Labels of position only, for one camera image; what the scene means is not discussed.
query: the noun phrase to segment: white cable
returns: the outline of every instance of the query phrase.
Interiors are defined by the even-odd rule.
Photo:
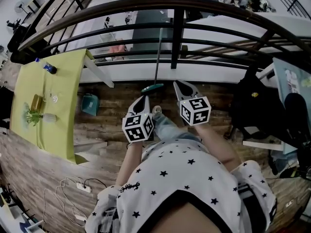
[[[63,195],[64,195],[65,199],[68,200],[68,201],[71,203],[71,205],[72,205],[72,208],[71,208],[72,214],[74,215],[73,209],[76,209],[79,213],[81,213],[83,216],[85,216],[85,218],[87,218],[87,216],[86,216],[81,210],[79,210],[79,209],[67,198],[66,194],[65,194],[64,191],[63,191],[63,187],[66,186],[66,180],[69,180],[69,181],[71,181],[71,182],[77,184],[76,181],[70,179],[69,177],[70,177],[70,178],[79,179],[79,182],[80,182],[80,184],[82,185],[82,183],[81,183],[81,180],[83,181],[82,178],[74,177],[74,176],[68,176],[68,177],[66,177],[65,179],[63,179],[63,180],[60,181],[60,185],[57,186],[57,187],[55,188],[55,193],[53,193],[52,191],[50,191],[49,189],[46,189],[46,188],[43,190],[43,206],[44,206],[44,208],[43,208],[43,215],[42,215],[42,220],[43,220],[42,227],[44,226],[45,191],[47,190],[47,191],[49,191],[50,193],[52,193],[52,195],[56,198],[56,200],[57,200],[59,206],[62,208],[62,211],[63,211],[63,213],[65,214],[65,216],[68,218],[68,220],[69,220],[71,223],[73,223],[74,225],[77,225],[77,226],[80,226],[80,227],[82,227],[82,228],[85,228],[85,226],[82,226],[82,225],[76,223],[75,221],[73,221],[73,220],[67,215],[67,213],[65,212],[65,203],[62,201],[62,199],[61,199],[61,198],[58,196],[58,194],[57,194],[57,189],[60,187],[61,190],[62,190],[62,192],[63,192]]]

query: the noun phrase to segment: electrical outlet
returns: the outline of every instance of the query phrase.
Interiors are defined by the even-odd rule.
[[[77,183],[77,188],[88,193],[90,193],[92,190],[90,186],[83,186],[81,183]]]
[[[80,221],[83,221],[83,222],[86,222],[87,218],[85,216],[82,216],[82,215],[74,215],[76,217],[77,220],[80,220]]]
[[[287,204],[286,204],[286,208],[289,207],[291,204],[293,203],[293,201],[289,201]]]

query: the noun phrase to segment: shoe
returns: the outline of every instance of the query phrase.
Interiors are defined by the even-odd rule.
[[[162,108],[160,105],[156,105],[153,109],[152,109],[152,115],[155,116],[156,113],[162,113]]]

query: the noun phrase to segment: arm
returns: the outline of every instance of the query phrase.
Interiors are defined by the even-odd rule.
[[[123,186],[131,176],[132,172],[141,163],[142,142],[132,143],[126,152],[122,166],[118,173],[116,185]]]
[[[241,164],[238,154],[220,135],[218,135],[207,123],[194,126],[204,145],[211,155],[216,157],[223,165],[232,171]]]

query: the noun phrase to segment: jeans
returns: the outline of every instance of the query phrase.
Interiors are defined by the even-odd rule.
[[[191,134],[178,128],[176,124],[174,124],[161,112],[155,113],[155,115],[153,116],[153,120],[155,125],[154,132],[160,138],[161,141],[167,139],[181,138],[201,142],[200,139],[194,134]]]

